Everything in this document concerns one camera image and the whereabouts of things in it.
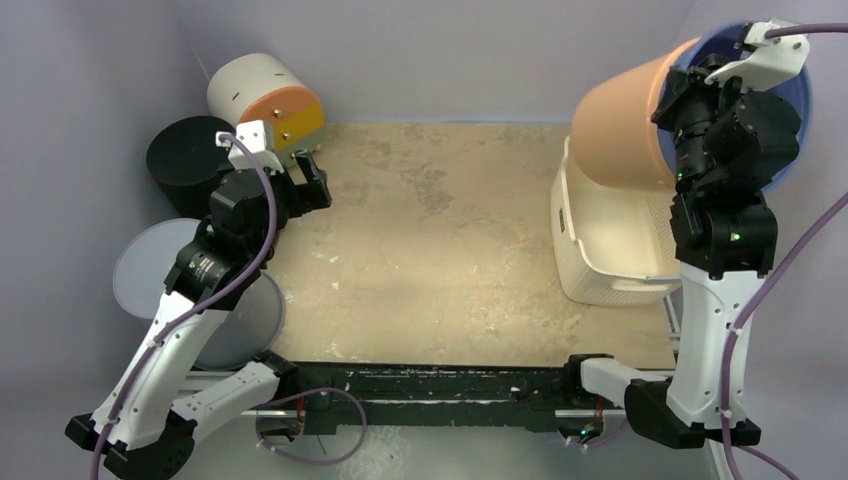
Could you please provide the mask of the black large bucket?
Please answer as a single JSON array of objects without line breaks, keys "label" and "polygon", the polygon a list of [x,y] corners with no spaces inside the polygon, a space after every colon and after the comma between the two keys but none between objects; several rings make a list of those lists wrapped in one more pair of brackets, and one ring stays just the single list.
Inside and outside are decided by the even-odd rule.
[{"label": "black large bucket", "polygon": [[214,116],[193,116],[170,124],[149,144],[146,167],[181,217],[202,219],[222,176],[232,169],[217,134],[235,128]]}]

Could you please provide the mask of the orange bucket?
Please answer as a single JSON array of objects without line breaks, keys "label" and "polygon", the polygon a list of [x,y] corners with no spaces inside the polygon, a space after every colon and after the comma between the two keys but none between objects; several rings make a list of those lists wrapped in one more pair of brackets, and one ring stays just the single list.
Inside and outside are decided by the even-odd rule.
[{"label": "orange bucket", "polygon": [[630,190],[674,188],[651,115],[672,64],[696,42],[691,39],[605,81],[580,101],[571,124],[569,158],[591,181]]}]

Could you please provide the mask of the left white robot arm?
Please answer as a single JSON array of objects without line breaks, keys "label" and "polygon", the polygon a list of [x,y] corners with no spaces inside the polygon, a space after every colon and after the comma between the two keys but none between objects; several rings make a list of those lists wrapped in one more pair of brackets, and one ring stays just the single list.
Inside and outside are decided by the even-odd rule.
[{"label": "left white robot arm", "polygon": [[260,351],[224,380],[189,396],[180,388],[202,350],[259,279],[286,222],[328,208],[326,172],[308,151],[293,156],[304,174],[264,166],[255,153],[212,194],[211,212],[177,253],[157,312],[126,371],[93,412],[73,417],[65,434],[91,453],[89,475],[170,479],[210,433],[243,411],[297,399],[294,366]]}]

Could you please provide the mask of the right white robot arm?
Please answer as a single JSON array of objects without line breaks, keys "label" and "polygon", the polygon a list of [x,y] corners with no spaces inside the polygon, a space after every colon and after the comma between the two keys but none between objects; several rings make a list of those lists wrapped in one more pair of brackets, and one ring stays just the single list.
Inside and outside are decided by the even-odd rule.
[{"label": "right white robot arm", "polygon": [[805,60],[761,48],[678,68],[666,55],[581,101],[568,152],[583,174],[605,187],[673,190],[684,304],[671,377],[574,355],[561,381],[569,404],[605,398],[636,433],[675,449],[759,441],[740,400],[745,359],[731,349],[745,345],[745,319],[774,263],[778,224],[764,189],[800,150],[801,116],[775,89],[801,76]]}]

